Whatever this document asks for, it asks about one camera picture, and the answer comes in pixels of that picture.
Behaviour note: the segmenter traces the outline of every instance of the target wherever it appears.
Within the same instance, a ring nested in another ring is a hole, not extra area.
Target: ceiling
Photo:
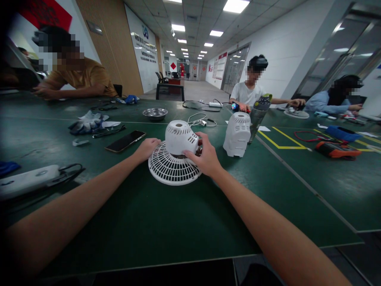
[[[160,38],[164,56],[166,50],[177,58],[183,57],[181,48],[188,49],[189,59],[196,60],[200,51],[207,51],[209,60],[245,39],[263,26],[286,14],[306,0],[251,0],[242,13],[223,11],[227,0],[182,0],[182,3],[163,0],[124,0],[142,21]],[[171,25],[185,26],[185,32],[175,31]],[[210,31],[221,31],[221,37]],[[177,39],[187,40],[186,44]]]

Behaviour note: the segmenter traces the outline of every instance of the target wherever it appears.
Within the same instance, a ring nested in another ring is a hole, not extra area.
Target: metal bowl
[[[143,115],[147,116],[151,121],[162,121],[168,110],[163,108],[149,108],[143,111]]]

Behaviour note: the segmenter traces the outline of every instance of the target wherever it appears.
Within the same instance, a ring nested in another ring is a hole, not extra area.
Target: light blue shirt
[[[350,101],[345,99],[340,106],[328,105],[329,95],[328,91],[321,91],[313,95],[307,102],[305,111],[321,111],[328,114],[345,113],[349,106]]]

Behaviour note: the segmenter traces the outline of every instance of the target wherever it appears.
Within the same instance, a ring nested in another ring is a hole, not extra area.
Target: white t-shirt
[[[253,107],[258,98],[265,94],[264,88],[260,85],[255,85],[254,89],[249,89],[245,82],[241,82],[234,86],[230,98]]]

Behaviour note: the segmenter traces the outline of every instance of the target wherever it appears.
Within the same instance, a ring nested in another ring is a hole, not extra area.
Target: smartphone
[[[111,152],[119,153],[126,149],[132,143],[140,140],[140,138],[143,138],[145,135],[145,132],[135,130],[130,134],[122,137],[121,139],[115,141],[114,143],[108,145],[107,147],[105,147],[105,149]]]

